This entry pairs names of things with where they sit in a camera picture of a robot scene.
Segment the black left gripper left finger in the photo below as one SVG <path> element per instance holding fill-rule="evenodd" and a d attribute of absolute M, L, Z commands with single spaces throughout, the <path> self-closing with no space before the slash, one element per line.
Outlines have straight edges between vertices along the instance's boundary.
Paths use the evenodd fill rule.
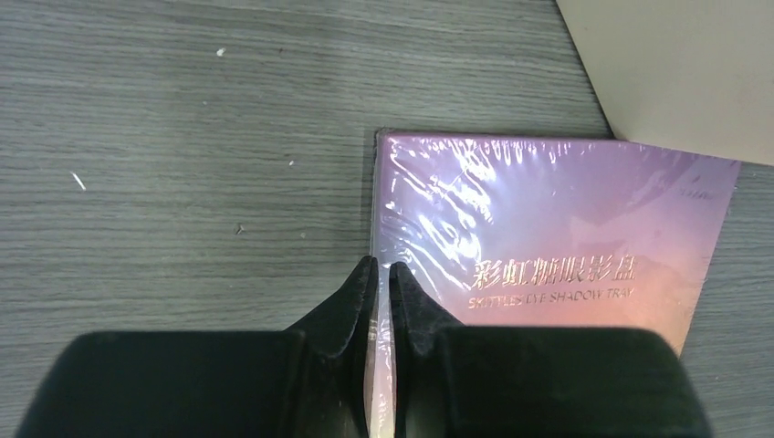
<path fill-rule="evenodd" d="M 375 258 L 279 331 L 96 331 L 42 380 L 20 437 L 364 437 Z"/>

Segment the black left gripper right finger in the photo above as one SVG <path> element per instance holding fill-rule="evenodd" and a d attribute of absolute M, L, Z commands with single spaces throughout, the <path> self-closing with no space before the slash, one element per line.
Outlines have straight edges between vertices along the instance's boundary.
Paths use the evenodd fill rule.
<path fill-rule="evenodd" d="M 467 326 L 389 271 L 399 437 L 709 437 L 684 367 L 640 328 Z"/>

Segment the holographic eyeshadow palette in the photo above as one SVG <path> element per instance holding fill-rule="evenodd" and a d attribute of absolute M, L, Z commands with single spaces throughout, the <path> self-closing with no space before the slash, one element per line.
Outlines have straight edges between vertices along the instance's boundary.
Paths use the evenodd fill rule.
<path fill-rule="evenodd" d="M 392 265 L 467 326 L 646 329 L 679 358 L 740 168 L 626 141 L 380 133 L 370 435 L 399 437 Z"/>

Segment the white pink drawer organizer box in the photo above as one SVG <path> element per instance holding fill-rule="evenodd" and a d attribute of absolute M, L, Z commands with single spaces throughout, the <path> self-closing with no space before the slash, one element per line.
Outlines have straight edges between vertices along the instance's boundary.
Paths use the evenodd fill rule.
<path fill-rule="evenodd" d="M 613 134 L 773 162 L 770 1 L 559 2 Z"/>

